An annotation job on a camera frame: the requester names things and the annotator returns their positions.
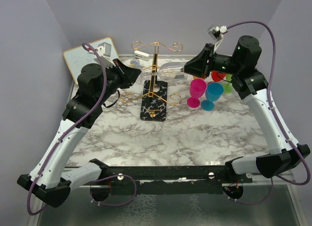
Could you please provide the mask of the clear wine glass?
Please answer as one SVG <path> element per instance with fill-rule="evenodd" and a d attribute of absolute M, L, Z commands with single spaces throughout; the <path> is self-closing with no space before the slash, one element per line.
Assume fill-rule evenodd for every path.
<path fill-rule="evenodd" d="M 168 62 L 160 66 L 160 68 L 152 73 L 143 70 L 136 80 L 137 84 L 142 84 L 143 81 L 155 76 L 161 81 L 178 83 L 187 80 L 188 75 L 184 72 L 184 62 Z"/>

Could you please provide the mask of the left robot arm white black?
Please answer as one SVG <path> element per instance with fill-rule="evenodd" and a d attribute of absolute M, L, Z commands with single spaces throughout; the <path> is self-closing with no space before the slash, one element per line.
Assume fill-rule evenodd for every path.
<path fill-rule="evenodd" d="M 103 184 L 110 174 L 108 166 L 93 159 L 76 170 L 63 170 L 74 149 L 103 112 L 104 102 L 118 89 L 128 89 L 141 70 L 114 59 L 113 66 L 102 69 L 96 63 L 85 65 L 78 76 L 76 95 L 68 101 L 59 129 L 48 150 L 29 173 L 17 184 L 51 207 L 62 205 L 70 192 L 89 182 Z"/>

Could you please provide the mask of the blue wine glass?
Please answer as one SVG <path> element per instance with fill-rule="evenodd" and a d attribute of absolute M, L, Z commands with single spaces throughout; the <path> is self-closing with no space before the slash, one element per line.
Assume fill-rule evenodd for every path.
<path fill-rule="evenodd" d="M 218 82 L 211 82 L 208 84 L 205 91 L 206 99 L 201 102 L 201 107 L 205 111 L 212 111 L 215 107 L 214 102 L 219 100 L 224 92 L 223 86 Z"/>

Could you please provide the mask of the magenta wine glass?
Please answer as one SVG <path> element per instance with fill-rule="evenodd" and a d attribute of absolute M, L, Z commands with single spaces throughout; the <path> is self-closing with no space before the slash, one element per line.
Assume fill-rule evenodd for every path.
<path fill-rule="evenodd" d="M 187 99 L 187 105 L 191 108 L 197 108 L 200 105 L 199 98 L 203 96 L 207 88 L 206 82 L 201 79 L 193 79 L 190 83 L 190 96 Z"/>

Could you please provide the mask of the red wine glass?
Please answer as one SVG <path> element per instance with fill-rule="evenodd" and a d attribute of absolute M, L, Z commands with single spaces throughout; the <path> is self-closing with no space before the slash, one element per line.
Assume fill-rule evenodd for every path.
<path fill-rule="evenodd" d="M 220 81 L 224 80 L 225 77 L 226 77 L 225 73 L 220 73 L 220 72 L 216 72 L 216 71 L 211 72 L 211 78 L 214 82 L 220 82 Z"/>

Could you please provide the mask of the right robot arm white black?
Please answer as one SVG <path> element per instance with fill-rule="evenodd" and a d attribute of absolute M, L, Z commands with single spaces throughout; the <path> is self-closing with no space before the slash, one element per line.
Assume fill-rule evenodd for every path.
<path fill-rule="evenodd" d="M 225 179 L 234 183 L 246 173 L 271 178 L 295 168 L 311 151 L 289 131 L 266 78 L 256 69 L 262 52 L 259 41 L 252 36 L 241 36 L 231 56 L 214 53 L 214 47 L 207 43 L 196 57 L 185 64 L 185 73 L 201 78 L 207 78 L 211 71 L 231 74 L 232 86 L 254 114 L 269 150 L 266 155 L 239 157 L 226 162 Z"/>

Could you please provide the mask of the green wine glass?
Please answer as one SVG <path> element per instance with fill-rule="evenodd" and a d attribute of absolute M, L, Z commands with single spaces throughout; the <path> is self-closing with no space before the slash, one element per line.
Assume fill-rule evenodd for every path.
<path fill-rule="evenodd" d="M 232 75 L 226 74 L 226 76 L 224 78 L 224 82 L 222 83 L 225 94 L 230 94 L 234 90 L 232 83 L 231 83 L 231 80 L 232 80 Z"/>

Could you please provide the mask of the orange wine glass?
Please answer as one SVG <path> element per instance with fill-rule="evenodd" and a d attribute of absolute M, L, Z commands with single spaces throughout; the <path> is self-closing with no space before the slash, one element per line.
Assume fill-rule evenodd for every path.
<path fill-rule="evenodd" d="M 193 76 L 193 79 L 201 79 L 201 80 L 205 80 L 205 78 L 202 78 L 202 77 L 197 77 L 197 76 Z"/>

